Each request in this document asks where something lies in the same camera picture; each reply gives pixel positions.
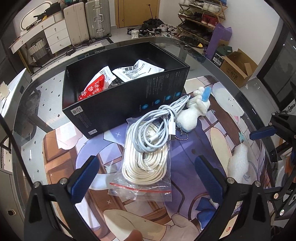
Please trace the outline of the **person's left hand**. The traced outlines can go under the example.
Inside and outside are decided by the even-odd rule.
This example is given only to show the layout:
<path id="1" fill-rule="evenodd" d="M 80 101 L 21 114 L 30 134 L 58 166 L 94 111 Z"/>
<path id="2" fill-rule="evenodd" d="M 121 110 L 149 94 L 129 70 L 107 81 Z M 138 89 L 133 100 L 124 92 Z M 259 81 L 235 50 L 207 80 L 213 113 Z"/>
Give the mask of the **person's left hand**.
<path id="1" fill-rule="evenodd" d="M 133 230 L 124 241 L 142 241 L 143 237 L 140 231 Z"/>

